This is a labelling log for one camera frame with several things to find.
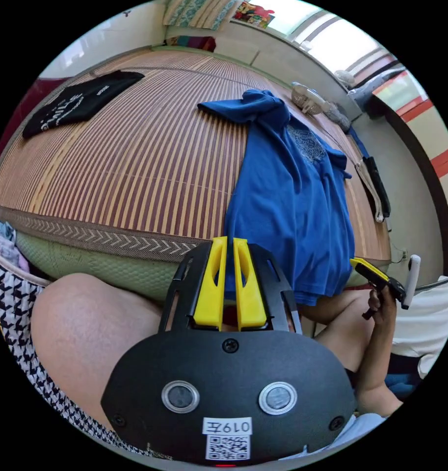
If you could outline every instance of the screw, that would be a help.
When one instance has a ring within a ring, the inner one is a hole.
[[[238,350],[238,342],[235,339],[224,340],[222,348],[226,353],[235,353]]]
[[[328,428],[334,432],[338,430],[345,423],[345,419],[342,416],[335,417],[331,422]]]
[[[112,419],[118,427],[124,427],[124,425],[126,425],[126,421],[119,414],[116,414]]]

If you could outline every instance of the white wall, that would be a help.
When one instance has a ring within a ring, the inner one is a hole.
[[[161,24],[164,13],[164,1],[156,0],[132,8],[127,16],[116,15],[71,44],[39,77],[73,77],[122,52],[162,44],[166,30]]]
[[[440,226],[430,191],[412,154],[384,119],[364,114],[353,128],[374,157],[391,203],[391,243],[422,258],[419,285],[433,283],[442,275],[443,249]],[[392,260],[401,258],[392,246]],[[408,260],[392,263],[388,274],[405,283]]]
[[[228,23],[220,31],[170,26],[166,38],[179,35],[213,36],[215,54],[236,59],[266,72],[286,84],[298,81],[326,100],[340,104],[350,119],[361,114],[347,90],[313,57],[256,28]]]

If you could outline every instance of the white shirt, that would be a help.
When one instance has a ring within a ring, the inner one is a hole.
[[[319,453],[322,450],[336,448],[337,446],[349,442],[350,440],[361,438],[371,430],[375,429],[378,425],[382,424],[382,422],[384,422],[385,420],[386,419],[384,417],[381,417],[378,414],[363,414],[359,417],[351,416],[350,420],[347,422],[343,430],[330,445],[325,446],[320,450],[313,451],[312,453],[308,453],[307,447],[304,447],[304,451],[302,453],[287,456],[286,458],[281,458],[281,460],[302,458],[303,456],[309,456],[313,455],[314,453]]]

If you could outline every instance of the qr code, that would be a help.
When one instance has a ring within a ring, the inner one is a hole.
[[[208,435],[206,459],[219,461],[250,459],[250,435]]]

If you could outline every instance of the bamboo mat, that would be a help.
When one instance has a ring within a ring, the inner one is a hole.
[[[0,158],[0,219],[27,234],[87,250],[177,262],[223,233],[245,154],[247,127],[202,113],[199,102],[269,89],[335,149],[356,153],[340,128],[307,118],[290,92],[257,72],[198,52],[132,52],[78,77],[135,70],[144,79],[90,121],[19,135]],[[390,260],[348,161],[346,197],[356,255]]]

